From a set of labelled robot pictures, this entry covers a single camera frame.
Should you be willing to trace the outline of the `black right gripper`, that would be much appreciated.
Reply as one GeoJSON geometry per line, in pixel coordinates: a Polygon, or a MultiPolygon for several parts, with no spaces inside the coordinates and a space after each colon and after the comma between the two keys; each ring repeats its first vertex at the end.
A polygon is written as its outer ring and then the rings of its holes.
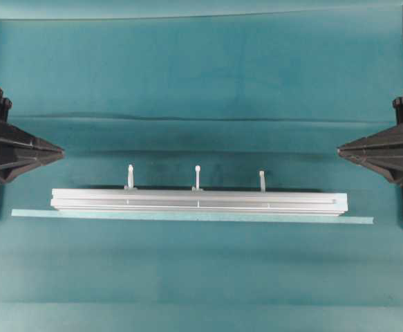
{"type": "Polygon", "coordinates": [[[390,183],[403,183],[403,123],[342,145],[337,153],[390,183]]]}

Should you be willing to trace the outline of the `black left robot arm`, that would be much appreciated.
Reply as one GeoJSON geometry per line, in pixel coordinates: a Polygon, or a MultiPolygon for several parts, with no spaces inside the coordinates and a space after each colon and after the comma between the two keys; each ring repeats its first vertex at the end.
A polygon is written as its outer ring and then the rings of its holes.
{"type": "Polygon", "coordinates": [[[64,150],[8,122],[12,102],[0,88],[0,184],[64,157],[64,150]]]}

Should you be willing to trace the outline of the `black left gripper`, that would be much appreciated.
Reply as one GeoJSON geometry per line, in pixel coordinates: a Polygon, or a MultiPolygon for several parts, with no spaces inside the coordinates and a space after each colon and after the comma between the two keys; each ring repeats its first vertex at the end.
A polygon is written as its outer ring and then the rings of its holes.
{"type": "Polygon", "coordinates": [[[61,147],[0,121],[0,183],[9,183],[63,157],[61,147]]]}

